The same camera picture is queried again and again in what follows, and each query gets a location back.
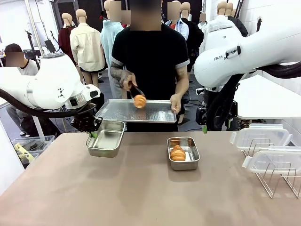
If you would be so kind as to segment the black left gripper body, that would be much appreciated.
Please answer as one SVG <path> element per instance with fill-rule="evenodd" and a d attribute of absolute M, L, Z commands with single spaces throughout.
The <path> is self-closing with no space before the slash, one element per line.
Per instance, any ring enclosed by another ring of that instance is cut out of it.
<path fill-rule="evenodd" d="M 87 103 L 77 111 L 73 116 L 71 126 L 80 132 L 95 132 L 98 131 L 103 118 L 96 117 L 96 104 Z"/>

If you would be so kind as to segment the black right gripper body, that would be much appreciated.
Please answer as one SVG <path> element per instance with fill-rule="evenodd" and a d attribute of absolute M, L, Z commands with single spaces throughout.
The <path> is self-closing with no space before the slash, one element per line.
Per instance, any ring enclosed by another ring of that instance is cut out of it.
<path fill-rule="evenodd" d="M 206 125 L 206 103 L 204 101 L 201 102 L 201 104 L 198 105 L 196 110 L 196 123 L 199 125 Z M 230 112 L 227 117 L 237 117 L 238 115 L 238 103 L 236 101 L 233 101 Z"/>

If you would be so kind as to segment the person's left hand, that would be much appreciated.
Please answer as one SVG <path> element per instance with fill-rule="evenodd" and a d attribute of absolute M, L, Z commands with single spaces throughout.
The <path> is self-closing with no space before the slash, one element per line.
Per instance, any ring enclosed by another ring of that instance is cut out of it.
<path fill-rule="evenodd" d="M 171 110 L 177 115 L 181 110 L 181 98 L 180 94 L 173 94 L 170 98 Z"/>

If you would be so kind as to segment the person's right hand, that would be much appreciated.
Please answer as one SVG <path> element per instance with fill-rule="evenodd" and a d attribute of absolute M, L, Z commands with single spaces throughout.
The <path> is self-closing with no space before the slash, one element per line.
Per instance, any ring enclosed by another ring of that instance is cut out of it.
<path fill-rule="evenodd" d="M 120 84 L 123 89 L 130 91 L 132 87 L 138 87 L 135 75 L 130 71 L 121 71 Z"/>

